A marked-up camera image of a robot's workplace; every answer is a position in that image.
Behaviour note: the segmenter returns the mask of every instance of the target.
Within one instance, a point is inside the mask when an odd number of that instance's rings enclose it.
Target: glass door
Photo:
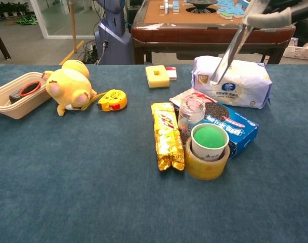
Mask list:
[[[69,0],[31,0],[44,38],[72,38]],[[92,0],[72,0],[77,38],[94,38],[101,7]]]

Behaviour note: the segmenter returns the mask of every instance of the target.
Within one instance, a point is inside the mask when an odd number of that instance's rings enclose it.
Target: yellow tape measure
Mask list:
[[[86,110],[98,98],[102,98],[98,101],[98,106],[102,111],[116,111],[124,109],[127,106],[127,95],[122,90],[109,90],[108,92],[98,94],[94,96],[90,102],[82,107],[81,110]]]

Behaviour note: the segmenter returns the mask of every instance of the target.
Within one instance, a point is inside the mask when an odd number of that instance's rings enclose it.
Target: blue robot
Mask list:
[[[105,17],[95,31],[100,61],[98,64],[134,64],[131,34],[125,31],[124,0],[96,0],[104,8]]]

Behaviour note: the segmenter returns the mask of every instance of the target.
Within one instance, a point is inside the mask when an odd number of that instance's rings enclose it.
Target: roll of tape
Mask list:
[[[193,177],[200,180],[213,180],[218,178],[224,171],[229,158],[230,148],[227,145],[222,157],[216,161],[204,161],[197,158],[191,150],[192,138],[188,138],[185,145],[185,169]]]

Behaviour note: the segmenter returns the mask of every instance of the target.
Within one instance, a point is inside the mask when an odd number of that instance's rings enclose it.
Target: paper cup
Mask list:
[[[197,130],[199,130],[200,128],[203,128],[203,127],[217,128],[222,133],[224,140],[225,140],[225,144],[222,147],[219,147],[219,148],[207,148],[207,147],[204,147],[204,146],[198,144],[194,139],[194,134]],[[196,125],[191,131],[191,138],[192,138],[193,154],[195,156],[197,156],[199,159],[202,159],[202,160],[205,160],[205,161],[216,161],[216,160],[218,160],[219,157],[221,156],[223,150],[225,149],[225,147],[229,143],[228,133],[224,129],[218,127],[217,125],[209,124],[209,123],[202,123],[202,124]]]

